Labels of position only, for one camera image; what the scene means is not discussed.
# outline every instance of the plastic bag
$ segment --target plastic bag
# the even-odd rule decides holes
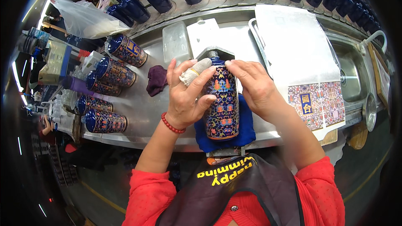
[[[117,18],[101,12],[90,2],[54,1],[51,2],[63,16],[66,31],[74,36],[97,39],[131,29]]]

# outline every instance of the fluorescent light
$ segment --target fluorescent light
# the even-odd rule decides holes
[[[15,61],[13,62],[13,73],[14,73],[15,83],[17,83],[18,91],[22,92],[24,90],[24,88],[21,87],[20,80],[18,79],[17,66],[15,65]]]
[[[46,10],[48,9],[49,4],[50,4],[50,0],[46,0],[45,6],[41,13],[41,18],[39,19],[38,26],[36,27],[36,29],[38,29],[38,30],[41,28],[42,21],[43,21],[43,18],[46,16]]]
[[[20,147],[20,155],[23,155],[23,152],[21,151],[21,144],[20,144],[20,138],[18,137],[18,147]]]
[[[24,104],[27,106],[28,103],[27,103],[27,99],[25,98],[25,95],[22,94],[21,98],[23,99]]]
[[[40,204],[38,204],[38,205],[39,205],[39,208],[41,208],[41,210],[42,210],[43,214],[45,215],[45,217],[47,217],[46,214],[45,214],[45,212],[44,212],[43,209],[42,209],[42,206],[41,206]]]
[[[24,64],[24,69],[23,69],[23,74],[21,75],[21,77],[23,77],[24,76],[24,72],[25,72],[25,67],[27,66],[27,60],[25,61],[25,64]]]

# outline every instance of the woman's right hand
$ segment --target woman's right hand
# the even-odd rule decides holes
[[[244,99],[259,117],[275,125],[276,121],[294,112],[261,63],[227,60],[225,66],[240,80]]]

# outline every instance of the factory floor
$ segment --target factory floor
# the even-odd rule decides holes
[[[355,225],[363,215],[375,191],[379,187],[381,169],[388,159],[393,139],[389,134],[388,114],[378,113],[376,126],[367,136],[365,146],[354,150],[346,143],[343,156],[335,165],[335,183],[342,194],[346,210],[346,225]],[[119,226],[125,218],[129,195],[130,170],[124,166],[121,153],[127,149],[117,148],[114,157],[117,165],[106,166],[104,172],[78,169],[81,183],[63,187],[62,193],[68,204],[97,226]],[[197,164],[202,153],[176,153],[180,162],[181,178],[188,175],[186,169]]]

